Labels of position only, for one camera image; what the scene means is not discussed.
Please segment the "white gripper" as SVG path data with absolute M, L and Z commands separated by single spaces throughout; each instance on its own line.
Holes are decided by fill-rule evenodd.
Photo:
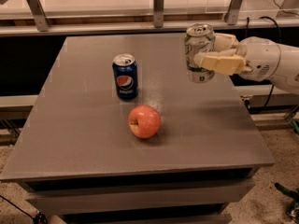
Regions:
M 217 52 L 197 53 L 194 62 L 209 71 L 229 76 L 239 74 L 253 81 L 270 78 L 280 60 L 278 44 L 256 36 L 239 42 L 234 35 L 216 33 L 214 50 Z

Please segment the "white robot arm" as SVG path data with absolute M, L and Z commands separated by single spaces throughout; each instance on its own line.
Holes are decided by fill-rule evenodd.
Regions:
M 198 67 L 224 75 L 237 74 L 252 81 L 270 80 L 280 90 L 299 93 L 299 48 L 257 36 L 238 41 L 216 33 L 214 49 L 198 51 Z

